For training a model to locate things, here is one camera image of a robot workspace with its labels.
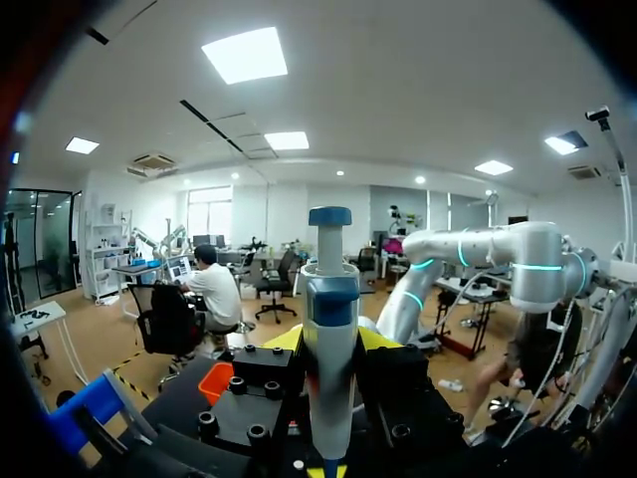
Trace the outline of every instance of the white t-shirt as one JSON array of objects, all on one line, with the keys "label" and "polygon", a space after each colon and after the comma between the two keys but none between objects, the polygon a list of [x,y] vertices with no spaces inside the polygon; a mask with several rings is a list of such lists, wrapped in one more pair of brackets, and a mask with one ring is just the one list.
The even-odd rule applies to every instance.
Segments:
[{"label": "white t-shirt", "polygon": [[234,326],[241,319],[241,298],[232,273],[227,267],[213,264],[196,273],[188,289],[201,294],[210,317],[223,326]]}]

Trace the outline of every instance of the computer monitor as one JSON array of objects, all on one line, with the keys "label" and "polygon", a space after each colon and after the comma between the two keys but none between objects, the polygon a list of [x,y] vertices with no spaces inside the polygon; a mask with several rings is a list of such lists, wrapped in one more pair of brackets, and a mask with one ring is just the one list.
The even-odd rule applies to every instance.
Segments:
[{"label": "computer monitor", "polygon": [[203,246],[204,244],[210,244],[210,234],[192,236],[192,245],[194,247]]},{"label": "computer monitor", "polygon": [[190,261],[188,256],[171,257],[168,259],[168,274],[170,275],[170,282],[175,282],[177,279],[187,280],[192,273],[190,269]]}]

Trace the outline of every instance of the yellow-black hazard tape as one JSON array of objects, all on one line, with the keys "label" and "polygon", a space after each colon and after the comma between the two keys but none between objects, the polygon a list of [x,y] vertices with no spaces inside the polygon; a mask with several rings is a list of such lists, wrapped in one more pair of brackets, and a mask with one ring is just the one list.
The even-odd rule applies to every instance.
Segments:
[{"label": "yellow-black hazard tape", "polygon": [[130,383],[128,380],[126,380],[123,376],[121,376],[120,374],[116,373],[115,371],[113,371],[114,375],[119,378],[119,381],[122,382],[124,385],[126,385],[128,388],[130,388],[132,391],[134,391],[135,393],[139,393],[141,396],[143,396],[146,400],[150,401],[150,396],[148,396],[148,393],[146,393],[145,391],[143,391],[142,389],[140,389],[139,387],[133,385],[132,383]]},{"label": "yellow-black hazard tape", "polygon": [[118,371],[120,368],[122,368],[127,363],[131,363],[134,358],[139,357],[141,354],[143,354],[143,351],[137,352],[134,356],[127,358],[122,363],[120,363],[118,366],[116,366],[112,371],[113,372]]}]

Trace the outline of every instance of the yellow panel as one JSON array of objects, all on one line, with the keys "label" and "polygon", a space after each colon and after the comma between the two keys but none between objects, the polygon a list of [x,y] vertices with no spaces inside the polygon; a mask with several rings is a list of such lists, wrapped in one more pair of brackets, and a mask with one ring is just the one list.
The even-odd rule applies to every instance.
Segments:
[{"label": "yellow panel", "polygon": [[[336,477],[342,478],[345,476],[345,471],[347,471],[347,465],[338,465]],[[308,476],[310,478],[325,478],[325,472],[322,468],[308,468]]]},{"label": "yellow panel", "polygon": [[301,336],[301,326],[293,327],[284,334],[274,337],[271,341],[265,342],[261,347],[265,349],[273,349],[274,347],[280,347],[287,351],[295,351],[299,344],[299,337]]},{"label": "yellow panel", "polygon": [[360,334],[362,344],[365,346],[366,351],[371,351],[380,347],[387,347],[388,349],[398,349],[399,347],[402,347],[401,344],[392,342],[390,339],[386,339],[385,337],[377,334],[376,332],[372,332],[370,329],[366,329],[365,327],[359,327],[358,333]]},{"label": "yellow panel", "polygon": [[[271,341],[265,342],[261,347],[265,349],[281,347],[282,349],[286,349],[288,351],[295,351],[297,349],[297,345],[299,344],[302,330],[302,327],[294,327],[284,334],[273,338]],[[386,339],[385,337],[372,332],[370,329],[366,329],[365,327],[359,327],[358,333],[360,334],[362,343],[367,351],[378,349],[379,347],[387,347],[388,349],[397,349],[399,347],[402,347],[401,344],[397,344],[396,342]]]}]

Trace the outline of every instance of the window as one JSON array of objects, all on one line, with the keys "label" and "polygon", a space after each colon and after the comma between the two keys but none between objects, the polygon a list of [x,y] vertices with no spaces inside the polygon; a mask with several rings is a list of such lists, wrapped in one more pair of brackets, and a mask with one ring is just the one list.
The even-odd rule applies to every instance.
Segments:
[{"label": "window", "polygon": [[232,186],[188,192],[188,236],[223,235],[230,244]]}]

